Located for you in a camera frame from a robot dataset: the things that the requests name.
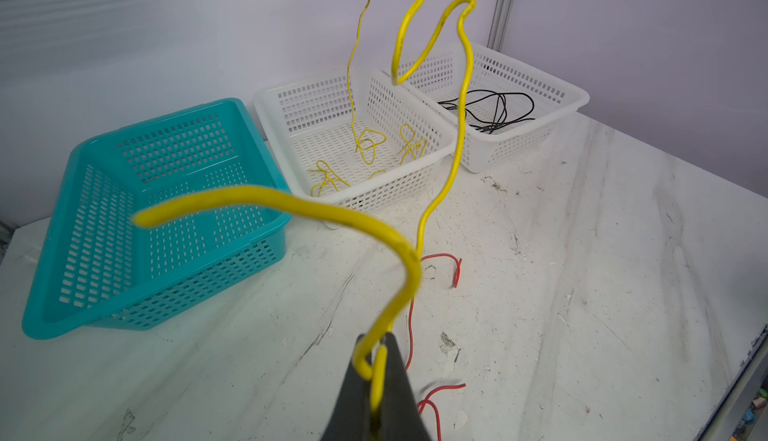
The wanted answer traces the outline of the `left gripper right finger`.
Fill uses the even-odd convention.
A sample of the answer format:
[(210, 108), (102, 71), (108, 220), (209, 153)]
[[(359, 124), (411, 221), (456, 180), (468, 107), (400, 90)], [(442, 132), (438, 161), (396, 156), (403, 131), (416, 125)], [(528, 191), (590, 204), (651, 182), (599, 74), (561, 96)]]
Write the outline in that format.
[(430, 441), (419, 415), (395, 336), (383, 337), (387, 359), (383, 398), (379, 407), (378, 439), (383, 441)]

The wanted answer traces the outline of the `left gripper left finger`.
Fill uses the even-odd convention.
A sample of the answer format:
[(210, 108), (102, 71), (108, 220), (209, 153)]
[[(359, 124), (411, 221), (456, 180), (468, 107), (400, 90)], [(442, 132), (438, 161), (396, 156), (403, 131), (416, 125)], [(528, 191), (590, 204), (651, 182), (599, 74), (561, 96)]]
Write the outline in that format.
[(321, 441), (372, 440), (370, 382), (364, 380), (350, 360), (331, 417)]

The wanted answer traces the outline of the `right white plastic basket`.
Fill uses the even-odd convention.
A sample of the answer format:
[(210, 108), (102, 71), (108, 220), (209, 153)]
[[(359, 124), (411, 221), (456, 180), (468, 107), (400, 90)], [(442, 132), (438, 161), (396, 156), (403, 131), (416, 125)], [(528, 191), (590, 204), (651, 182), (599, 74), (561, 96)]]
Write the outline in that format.
[[(585, 106), (589, 94), (526, 63), (474, 45), (461, 164), (472, 173), (534, 148), (554, 123)], [(466, 53), (459, 43), (433, 48), (406, 88), (452, 126)]]

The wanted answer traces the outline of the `white plastic basket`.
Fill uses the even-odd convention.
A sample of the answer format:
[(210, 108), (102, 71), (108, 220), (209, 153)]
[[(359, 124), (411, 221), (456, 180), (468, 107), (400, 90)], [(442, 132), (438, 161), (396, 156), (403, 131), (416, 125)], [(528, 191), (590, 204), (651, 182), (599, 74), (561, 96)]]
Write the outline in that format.
[[(554, 123), (585, 106), (589, 94), (526, 63), (474, 45), (461, 164), (472, 173), (534, 148)], [(433, 48), (406, 88), (452, 126), (466, 53), (459, 43)]]
[(260, 90), (259, 121), (291, 193), (373, 214), (422, 192), (456, 131), (377, 70)]

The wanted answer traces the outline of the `middle white plastic basket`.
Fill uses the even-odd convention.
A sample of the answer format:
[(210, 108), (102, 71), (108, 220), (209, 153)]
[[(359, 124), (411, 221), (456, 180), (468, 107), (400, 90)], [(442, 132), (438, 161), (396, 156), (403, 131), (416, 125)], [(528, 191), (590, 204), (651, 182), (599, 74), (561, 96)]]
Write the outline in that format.
[(291, 193), (373, 214), (422, 192), (456, 131), (377, 70), (260, 90), (259, 121)]

